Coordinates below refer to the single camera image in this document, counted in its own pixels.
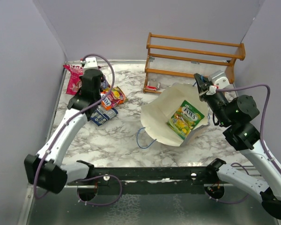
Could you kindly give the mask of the pink chips bag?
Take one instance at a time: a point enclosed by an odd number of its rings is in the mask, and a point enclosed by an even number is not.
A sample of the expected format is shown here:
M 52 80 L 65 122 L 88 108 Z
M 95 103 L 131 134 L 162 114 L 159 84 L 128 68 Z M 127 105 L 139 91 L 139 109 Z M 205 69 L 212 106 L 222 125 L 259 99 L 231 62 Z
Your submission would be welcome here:
M 65 64 L 63 68 L 70 72 L 66 94 L 75 95 L 81 87 L 80 77 L 83 76 L 83 67 L 80 64 Z

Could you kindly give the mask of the orange Fox's candy packet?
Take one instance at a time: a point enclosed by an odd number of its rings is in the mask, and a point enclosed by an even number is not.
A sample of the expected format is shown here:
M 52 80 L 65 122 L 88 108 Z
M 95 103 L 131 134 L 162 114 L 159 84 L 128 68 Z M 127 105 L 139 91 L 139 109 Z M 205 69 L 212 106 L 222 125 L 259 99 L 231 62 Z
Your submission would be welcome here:
M 105 110 L 110 110 L 120 104 L 123 104 L 128 101 L 128 98 L 121 90 L 120 87 L 113 87 L 111 93 L 102 101 L 102 107 Z

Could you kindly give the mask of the blue snack packet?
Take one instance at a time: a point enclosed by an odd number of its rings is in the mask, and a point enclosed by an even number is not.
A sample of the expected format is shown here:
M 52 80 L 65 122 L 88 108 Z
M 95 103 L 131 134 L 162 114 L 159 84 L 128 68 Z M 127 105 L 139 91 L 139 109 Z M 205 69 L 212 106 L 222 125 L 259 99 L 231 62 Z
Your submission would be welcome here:
M 105 108 L 99 106 L 92 113 L 90 120 L 94 122 L 97 126 L 103 125 L 105 122 L 111 120 L 113 117 L 117 116 L 118 111 L 114 108 L 106 110 Z

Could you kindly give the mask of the purple Fox's berries packet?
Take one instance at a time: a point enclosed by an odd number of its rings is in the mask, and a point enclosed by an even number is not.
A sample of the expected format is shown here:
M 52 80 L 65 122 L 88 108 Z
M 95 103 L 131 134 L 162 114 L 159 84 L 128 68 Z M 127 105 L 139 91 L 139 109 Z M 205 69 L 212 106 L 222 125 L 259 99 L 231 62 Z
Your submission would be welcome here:
M 110 84 L 108 83 L 105 75 L 102 75 L 101 77 L 101 91 L 104 91 L 106 89 L 110 88 Z

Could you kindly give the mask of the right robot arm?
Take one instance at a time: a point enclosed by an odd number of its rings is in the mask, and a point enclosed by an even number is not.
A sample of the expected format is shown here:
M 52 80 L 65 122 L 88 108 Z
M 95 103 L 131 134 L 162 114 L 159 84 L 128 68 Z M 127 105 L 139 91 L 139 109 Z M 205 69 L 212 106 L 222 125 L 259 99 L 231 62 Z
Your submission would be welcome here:
M 264 124 L 260 124 L 260 129 L 251 124 L 260 114 L 253 97 L 240 95 L 229 102 L 224 95 L 229 91 L 229 81 L 222 71 L 209 77 L 196 73 L 194 79 L 199 99 L 208 104 L 217 125 L 226 128 L 223 135 L 227 142 L 263 177 L 258 180 L 217 158 L 206 167 L 206 179 L 210 183 L 220 180 L 236 186 L 257 199 L 268 214 L 281 220 L 281 164 L 263 139 Z

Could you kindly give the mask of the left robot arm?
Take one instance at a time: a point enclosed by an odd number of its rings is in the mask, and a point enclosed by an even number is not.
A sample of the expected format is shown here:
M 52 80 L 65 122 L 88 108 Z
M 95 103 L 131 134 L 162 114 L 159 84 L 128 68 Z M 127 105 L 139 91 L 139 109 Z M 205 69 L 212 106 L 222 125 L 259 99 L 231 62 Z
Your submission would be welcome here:
M 103 73 L 88 69 L 81 77 L 82 86 L 69 103 L 68 109 L 47 143 L 36 155 L 29 154 L 24 160 L 27 178 L 34 188 L 58 194 L 67 183 L 79 180 L 84 185 L 93 182 L 90 165 L 82 161 L 62 165 L 65 154 L 78 131 L 90 120 L 101 102 Z

